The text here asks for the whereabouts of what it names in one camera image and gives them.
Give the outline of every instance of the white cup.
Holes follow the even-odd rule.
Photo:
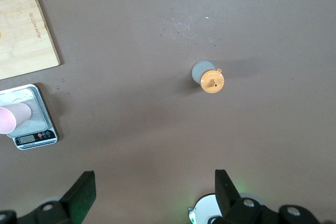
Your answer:
[[[0,134],[9,134],[31,117],[31,109],[25,103],[13,103],[0,107]]]

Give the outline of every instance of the wooden cutting board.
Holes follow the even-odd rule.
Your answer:
[[[0,0],[0,80],[58,65],[38,0]]]

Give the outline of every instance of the screw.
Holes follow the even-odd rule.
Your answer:
[[[43,211],[48,211],[48,210],[50,210],[52,208],[52,204],[47,204],[47,205],[45,205],[43,208],[42,208],[42,210]]]
[[[289,207],[287,208],[287,211],[291,214],[291,215],[294,215],[294,216],[300,216],[300,211],[295,208],[295,207]]]
[[[244,199],[244,205],[247,207],[254,207],[254,202],[250,199]]]

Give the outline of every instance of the yellow cap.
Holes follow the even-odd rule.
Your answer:
[[[205,92],[217,93],[224,86],[224,76],[220,69],[204,72],[201,77],[201,87]]]

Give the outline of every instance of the kitchen scale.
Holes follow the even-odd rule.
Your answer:
[[[25,103],[32,110],[31,117],[7,134],[20,150],[55,144],[58,140],[54,125],[38,88],[33,84],[0,91],[0,106]]]

